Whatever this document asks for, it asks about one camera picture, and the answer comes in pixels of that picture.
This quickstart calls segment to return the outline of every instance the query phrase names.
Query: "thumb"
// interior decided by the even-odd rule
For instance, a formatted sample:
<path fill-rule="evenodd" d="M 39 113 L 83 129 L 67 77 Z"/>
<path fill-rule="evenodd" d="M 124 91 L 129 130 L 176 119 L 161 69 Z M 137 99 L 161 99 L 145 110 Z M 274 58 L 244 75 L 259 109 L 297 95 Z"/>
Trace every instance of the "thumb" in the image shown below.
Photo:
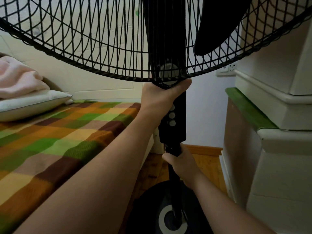
<path fill-rule="evenodd" d="M 163 154 L 163 160 L 168 162 L 169 164 L 173 165 L 177 157 L 173 156 L 171 153 L 164 153 Z"/>
<path fill-rule="evenodd" d="M 171 89 L 166 90 L 169 92 L 174 98 L 177 98 L 180 94 L 186 91 L 192 83 L 192 79 L 185 79 L 179 82 L 176 86 Z"/>

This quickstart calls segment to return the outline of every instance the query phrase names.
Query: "white pillow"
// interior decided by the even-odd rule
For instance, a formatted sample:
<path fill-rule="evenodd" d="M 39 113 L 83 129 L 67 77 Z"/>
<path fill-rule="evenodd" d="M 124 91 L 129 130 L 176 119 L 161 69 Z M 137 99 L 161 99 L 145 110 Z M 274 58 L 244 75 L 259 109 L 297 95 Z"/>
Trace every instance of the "white pillow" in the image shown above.
<path fill-rule="evenodd" d="M 49 111 L 68 99 L 72 95 L 55 91 L 40 90 L 24 96 L 0 101 L 0 122 L 15 121 Z"/>

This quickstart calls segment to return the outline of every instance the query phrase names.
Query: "black fan blade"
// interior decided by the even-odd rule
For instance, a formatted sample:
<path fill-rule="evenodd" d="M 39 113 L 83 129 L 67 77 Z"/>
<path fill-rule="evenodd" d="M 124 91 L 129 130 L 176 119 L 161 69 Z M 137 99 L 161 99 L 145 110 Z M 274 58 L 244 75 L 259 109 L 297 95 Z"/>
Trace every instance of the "black fan blade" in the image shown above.
<path fill-rule="evenodd" d="M 202 18 L 194 53 L 206 55 L 219 47 L 235 30 L 252 0 L 203 0 Z"/>

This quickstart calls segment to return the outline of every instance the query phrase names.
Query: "forearm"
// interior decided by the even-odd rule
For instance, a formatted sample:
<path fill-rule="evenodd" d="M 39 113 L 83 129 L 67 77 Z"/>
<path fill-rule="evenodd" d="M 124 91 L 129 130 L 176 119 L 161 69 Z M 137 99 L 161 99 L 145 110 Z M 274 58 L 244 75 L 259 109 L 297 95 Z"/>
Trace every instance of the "forearm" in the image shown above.
<path fill-rule="evenodd" d="M 142 114 L 47 199 L 16 231 L 117 233 L 153 132 Z"/>
<path fill-rule="evenodd" d="M 205 175 L 198 175 L 193 190 L 215 234 L 274 234 L 230 200 Z"/>

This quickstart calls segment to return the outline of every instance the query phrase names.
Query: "hand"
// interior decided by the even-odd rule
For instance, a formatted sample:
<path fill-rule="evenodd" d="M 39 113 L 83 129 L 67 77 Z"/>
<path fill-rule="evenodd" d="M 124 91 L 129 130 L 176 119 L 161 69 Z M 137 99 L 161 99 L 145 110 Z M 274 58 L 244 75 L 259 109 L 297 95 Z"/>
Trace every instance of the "hand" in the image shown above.
<path fill-rule="evenodd" d="M 174 100 L 187 90 L 191 83 L 191 79 L 186 79 L 168 90 L 164 90 L 153 83 L 144 83 L 140 114 L 151 118 L 157 127 L 162 118 L 169 112 Z"/>
<path fill-rule="evenodd" d="M 182 153 L 178 157 L 175 157 L 170 153 L 164 153 L 163 159 L 172 165 L 175 173 L 183 179 L 185 185 L 193 189 L 196 179 L 203 175 L 203 173 L 198 168 L 190 151 L 184 144 L 180 145 Z"/>

